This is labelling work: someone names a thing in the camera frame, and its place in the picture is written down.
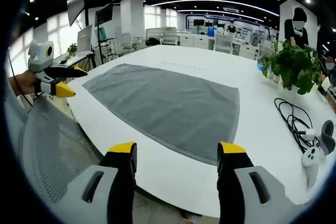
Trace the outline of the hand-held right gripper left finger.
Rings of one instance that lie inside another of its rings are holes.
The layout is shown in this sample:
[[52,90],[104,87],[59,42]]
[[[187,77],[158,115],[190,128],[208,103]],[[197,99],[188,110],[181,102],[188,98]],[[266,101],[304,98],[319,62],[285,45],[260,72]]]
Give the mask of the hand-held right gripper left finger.
[[132,223],[137,144],[111,147],[99,165],[91,165],[67,186],[55,205],[62,223]]

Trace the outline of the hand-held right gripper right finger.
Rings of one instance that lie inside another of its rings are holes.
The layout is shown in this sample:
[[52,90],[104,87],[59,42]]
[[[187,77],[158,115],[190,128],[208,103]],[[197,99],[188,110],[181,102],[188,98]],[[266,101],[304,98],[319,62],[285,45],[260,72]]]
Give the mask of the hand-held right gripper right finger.
[[294,204],[284,185],[236,144],[218,143],[217,173],[220,223],[291,223],[306,208]]

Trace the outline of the person's left hand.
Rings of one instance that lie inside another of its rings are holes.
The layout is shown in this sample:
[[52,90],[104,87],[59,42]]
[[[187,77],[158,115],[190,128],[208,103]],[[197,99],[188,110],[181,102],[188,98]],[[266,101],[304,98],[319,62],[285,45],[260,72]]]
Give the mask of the person's left hand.
[[9,77],[9,84],[16,96],[35,93],[35,85],[38,81],[36,75],[26,70],[25,72]]

